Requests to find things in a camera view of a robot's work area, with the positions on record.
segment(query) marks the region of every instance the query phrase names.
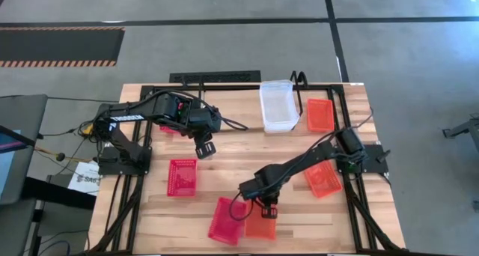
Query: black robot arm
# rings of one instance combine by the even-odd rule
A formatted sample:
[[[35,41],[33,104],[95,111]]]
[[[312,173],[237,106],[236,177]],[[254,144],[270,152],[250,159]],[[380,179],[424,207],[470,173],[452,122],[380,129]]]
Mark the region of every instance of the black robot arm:
[[[322,141],[327,136],[330,136],[329,140]],[[339,147],[334,147],[331,143],[334,136]],[[242,198],[259,204],[263,209],[262,217],[275,219],[278,215],[275,205],[278,203],[279,191],[294,174],[328,159],[344,159],[351,163],[361,163],[367,159],[364,145],[353,128],[332,132],[325,137],[296,158],[283,164],[264,166],[254,173],[254,179],[239,185]]]
[[[103,148],[98,157],[100,174],[146,174],[151,149],[128,140],[118,123],[151,121],[193,138],[196,154],[204,159],[216,152],[210,141],[219,132],[222,117],[214,106],[205,105],[196,97],[181,91],[159,91],[136,103],[102,104],[93,119],[92,135],[108,141],[112,147]]]

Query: concrete floor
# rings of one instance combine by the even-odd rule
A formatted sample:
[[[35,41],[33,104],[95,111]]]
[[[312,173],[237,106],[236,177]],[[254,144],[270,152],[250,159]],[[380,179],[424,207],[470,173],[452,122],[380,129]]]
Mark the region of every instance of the concrete floor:
[[[477,16],[479,0],[332,0],[336,17]],[[5,0],[0,22],[228,17],[326,17],[324,0]],[[339,24],[351,82],[364,82],[385,148],[407,247],[476,255],[479,153],[468,135],[441,129],[479,112],[478,22]],[[339,82],[329,24],[127,27],[112,68],[0,69],[0,96],[39,94],[116,100],[127,82],[167,82],[169,73],[261,70],[264,80],[304,70]],[[97,103],[50,100],[42,132],[78,126]],[[72,153],[71,135],[41,145]],[[92,156],[85,144],[79,156]],[[29,175],[58,166],[36,156]]]

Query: metal stand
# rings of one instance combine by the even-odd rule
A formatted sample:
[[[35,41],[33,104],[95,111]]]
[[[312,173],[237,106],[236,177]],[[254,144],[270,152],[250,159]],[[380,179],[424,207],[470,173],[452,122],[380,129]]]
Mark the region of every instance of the metal stand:
[[[479,152],[479,119],[472,118],[469,121],[460,124],[452,129],[444,129],[442,130],[442,134],[444,137],[449,139],[454,139],[457,135],[461,133],[471,133],[472,141],[474,142],[476,149]]]
[[[48,201],[57,204],[64,204],[69,207],[78,207],[93,210],[97,197],[76,190],[67,189],[36,180],[31,177],[25,178],[23,184],[22,198],[36,198],[41,201]]]

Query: red plastic basket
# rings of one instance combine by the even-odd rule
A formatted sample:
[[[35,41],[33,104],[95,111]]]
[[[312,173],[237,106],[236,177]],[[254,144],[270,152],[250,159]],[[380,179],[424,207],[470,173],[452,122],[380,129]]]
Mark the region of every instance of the red plastic basket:
[[[162,131],[162,132],[166,132],[166,133],[179,133],[179,132],[175,131],[174,129],[168,128],[167,126],[160,126],[159,130]]]
[[[276,220],[265,219],[261,216],[261,207],[248,201],[246,212],[249,212],[251,205],[253,210],[251,215],[245,220],[245,237],[276,240]]]
[[[308,100],[308,129],[312,132],[328,132],[335,129],[332,101]]]
[[[196,159],[173,159],[168,174],[168,192],[171,197],[195,196]]]
[[[343,189],[330,161],[324,161],[306,169],[306,180],[314,196],[322,198]]]
[[[218,199],[215,214],[211,221],[208,237],[226,243],[228,245],[238,245],[238,239],[242,235],[244,221],[236,221],[230,216],[230,204],[232,200],[224,197]],[[241,218],[245,215],[246,204],[235,201],[231,212],[235,218]]]

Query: white paper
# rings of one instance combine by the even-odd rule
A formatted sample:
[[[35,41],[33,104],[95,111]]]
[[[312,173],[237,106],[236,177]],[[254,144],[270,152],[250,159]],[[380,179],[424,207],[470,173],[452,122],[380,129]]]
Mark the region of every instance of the white paper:
[[[100,189],[100,176],[98,175],[98,165],[95,162],[79,162],[76,166],[75,174],[68,185],[68,189],[74,189],[79,192],[88,192],[97,196]]]

